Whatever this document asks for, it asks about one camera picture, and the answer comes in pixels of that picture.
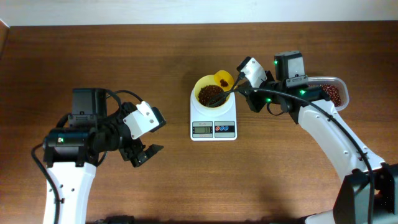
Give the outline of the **yellow measuring scoop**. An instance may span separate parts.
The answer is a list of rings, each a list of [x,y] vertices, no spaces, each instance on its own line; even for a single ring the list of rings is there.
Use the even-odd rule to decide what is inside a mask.
[[[220,70],[216,72],[213,78],[216,85],[221,87],[224,91],[229,91],[234,84],[234,78],[230,73],[225,70]]]

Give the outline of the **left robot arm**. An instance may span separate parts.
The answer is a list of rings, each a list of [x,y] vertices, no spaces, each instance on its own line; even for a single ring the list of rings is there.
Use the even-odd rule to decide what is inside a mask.
[[[44,223],[84,223],[97,168],[108,152],[139,167],[163,147],[140,137],[166,124],[158,108],[140,99],[122,102],[103,88],[73,90],[72,111],[44,138],[39,169],[47,180]]]

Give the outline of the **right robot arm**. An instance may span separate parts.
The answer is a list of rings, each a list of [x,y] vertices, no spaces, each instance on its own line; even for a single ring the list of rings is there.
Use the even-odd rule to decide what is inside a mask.
[[[338,114],[335,104],[305,73],[302,54],[275,54],[275,74],[252,57],[237,68],[240,92],[251,110],[281,106],[318,143],[342,181],[333,209],[300,223],[397,223],[397,165],[367,147]]]

